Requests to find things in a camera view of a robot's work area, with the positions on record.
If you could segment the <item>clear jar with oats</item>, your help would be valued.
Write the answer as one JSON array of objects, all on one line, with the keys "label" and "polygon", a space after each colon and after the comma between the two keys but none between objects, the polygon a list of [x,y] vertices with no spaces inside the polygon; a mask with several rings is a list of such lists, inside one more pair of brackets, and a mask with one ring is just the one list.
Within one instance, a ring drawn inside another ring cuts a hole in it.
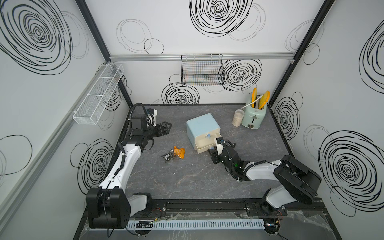
[{"label": "clear jar with oats", "polygon": [[234,127],[239,127],[242,124],[245,112],[242,109],[235,110],[232,125]]}]

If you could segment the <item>mint green toaster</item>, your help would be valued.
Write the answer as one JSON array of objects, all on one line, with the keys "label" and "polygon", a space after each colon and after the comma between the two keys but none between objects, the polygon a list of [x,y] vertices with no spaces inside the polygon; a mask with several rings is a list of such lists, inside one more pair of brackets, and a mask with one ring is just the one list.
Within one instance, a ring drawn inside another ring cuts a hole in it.
[{"label": "mint green toaster", "polygon": [[244,108],[244,112],[245,116],[242,121],[242,126],[249,129],[257,130],[260,128],[265,118],[267,106],[265,105],[262,110],[247,106],[246,108]]}]

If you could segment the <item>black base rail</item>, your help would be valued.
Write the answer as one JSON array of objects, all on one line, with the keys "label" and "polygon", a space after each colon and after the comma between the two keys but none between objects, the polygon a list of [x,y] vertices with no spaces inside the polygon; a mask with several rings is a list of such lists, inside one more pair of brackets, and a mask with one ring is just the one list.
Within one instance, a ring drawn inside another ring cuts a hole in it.
[{"label": "black base rail", "polygon": [[316,210],[325,207],[320,198],[316,198],[313,204],[305,205],[299,202],[284,204],[278,209],[273,209],[267,202],[260,198],[255,199],[155,199],[144,194],[134,195],[128,198],[130,209],[126,208],[126,202],[116,200],[119,205],[118,213],[133,218],[168,217],[176,213],[194,212],[246,212],[248,217],[286,216],[288,211]]}]

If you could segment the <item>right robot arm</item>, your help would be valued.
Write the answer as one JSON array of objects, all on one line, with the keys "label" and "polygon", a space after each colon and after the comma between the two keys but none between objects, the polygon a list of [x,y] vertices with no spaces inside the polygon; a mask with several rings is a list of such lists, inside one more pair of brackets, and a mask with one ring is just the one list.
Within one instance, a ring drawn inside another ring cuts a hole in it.
[{"label": "right robot arm", "polygon": [[272,215],[293,202],[305,205],[314,202],[322,182],[322,178],[315,171],[290,155],[276,161],[243,161],[235,146],[222,137],[217,138],[216,145],[208,149],[212,162],[215,165],[222,163],[231,177],[238,182],[272,180],[280,183],[279,187],[268,189],[259,201],[263,215]]}]

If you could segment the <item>white mesh wall shelf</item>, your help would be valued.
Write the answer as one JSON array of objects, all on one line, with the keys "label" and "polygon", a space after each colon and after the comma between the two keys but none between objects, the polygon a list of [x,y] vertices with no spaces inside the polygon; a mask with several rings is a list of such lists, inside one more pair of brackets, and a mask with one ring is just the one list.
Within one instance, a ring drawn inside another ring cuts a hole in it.
[{"label": "white mesh wall shelf", "polygon": [[123,73],[122,64],[107,63],[100,67],[95,82],[73,115],[77,124],[96,125],[99,122]]}]

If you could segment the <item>orange cookie packet left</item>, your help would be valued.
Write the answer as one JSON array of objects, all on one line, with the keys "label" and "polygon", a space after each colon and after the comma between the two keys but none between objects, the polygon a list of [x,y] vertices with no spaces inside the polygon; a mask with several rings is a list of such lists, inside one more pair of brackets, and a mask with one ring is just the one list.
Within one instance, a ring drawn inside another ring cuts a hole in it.
[{"label": "orange cookie packet left", "polygon": [[185,152],[186,150],[184,148],[178,148],[176,146],[174,147],[174,156],[177,156],[180,159],[185,158]]}]

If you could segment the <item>light blue drawer box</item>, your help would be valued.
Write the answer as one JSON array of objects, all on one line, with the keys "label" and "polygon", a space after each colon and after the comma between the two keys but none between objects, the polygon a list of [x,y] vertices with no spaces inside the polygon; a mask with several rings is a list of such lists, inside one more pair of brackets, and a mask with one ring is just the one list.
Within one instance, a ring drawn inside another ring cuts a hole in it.
[{"label": "light blue drawer box", "polygon": [[193,118],[186,122],[187,136],[198,154],[216,146],[221,137],[221,127],[211,113]]}]

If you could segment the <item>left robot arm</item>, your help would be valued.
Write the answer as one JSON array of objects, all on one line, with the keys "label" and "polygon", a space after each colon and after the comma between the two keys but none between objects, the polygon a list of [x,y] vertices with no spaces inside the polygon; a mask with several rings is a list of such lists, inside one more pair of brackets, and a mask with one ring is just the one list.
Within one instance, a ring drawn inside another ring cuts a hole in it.
[{"label": "left robot arm", "polygon": [[135,214],[152,214],[152,197],[149,193],[126,195],[126,187],[133,168],[148,142],[170,133],[172,124],[156,123],[155,110],[148,111],[142,103],[134,104],[128,114],[129,130],[122,142],[112,169],[97,188],[86,195],[87,215],[91,229],[124,229]]}]

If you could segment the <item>black cookie packet left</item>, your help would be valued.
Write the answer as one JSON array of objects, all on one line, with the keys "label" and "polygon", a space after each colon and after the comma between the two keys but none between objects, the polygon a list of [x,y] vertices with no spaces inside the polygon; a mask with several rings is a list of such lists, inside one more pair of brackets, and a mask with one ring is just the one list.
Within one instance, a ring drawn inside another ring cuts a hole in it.
[{"label": "black cookie packet left", "polygon": [[167,163],[167,162],[169,162],[169,161],[171,161],[171,160],[173,160],[174,159],[174,153],[173,152],[169,152],[169,153],[167,153],[167,154],[164,154],[164,155],[162,155],[162,158],[165,160],[165,162]]}]

